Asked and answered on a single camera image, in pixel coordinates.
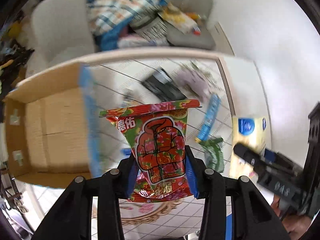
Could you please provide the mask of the person's right hand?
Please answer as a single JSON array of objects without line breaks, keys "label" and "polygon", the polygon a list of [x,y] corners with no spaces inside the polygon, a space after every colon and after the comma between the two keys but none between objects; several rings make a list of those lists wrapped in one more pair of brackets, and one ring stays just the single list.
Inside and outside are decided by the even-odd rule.
[{"label": "person's right hand", "polygon": [[[280,216],[280,212],[281,212],[279,209],[279,201],[280,201],[280,197],[274,195],[271,207],[278,217]],[[300,237],[302,237],[310,227],[311,222],[312,222],[312,219],[309,218],[308,216],[297,216],[297,215],[286,216],[282,220],[283,226],[287,230],[292,240],[300,239]]]}]

